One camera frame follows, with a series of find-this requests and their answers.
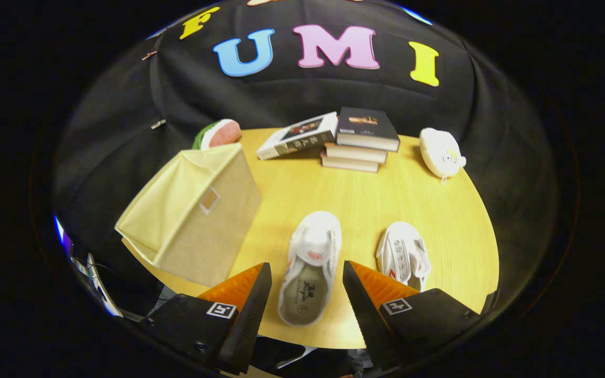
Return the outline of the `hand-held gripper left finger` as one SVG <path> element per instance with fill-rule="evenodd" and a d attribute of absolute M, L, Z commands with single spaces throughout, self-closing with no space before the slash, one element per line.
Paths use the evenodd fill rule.
<path fill-rule="evenodd" d="M 271 286 L 269 263 L 257 264 L 199 296 L 175 295 L 142 320 L 142 332 L 203 368 L 246 373 Z"/>

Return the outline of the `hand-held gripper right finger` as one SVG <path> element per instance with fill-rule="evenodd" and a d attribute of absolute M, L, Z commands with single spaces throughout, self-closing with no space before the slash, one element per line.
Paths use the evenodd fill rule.
<path fill-rule="evenodd" d="M 481 320 L 444 290 L 420 292 L 355 261 L 344 261 L 342 281 L 372 362 L 384 370 L 434 356 Z"/>

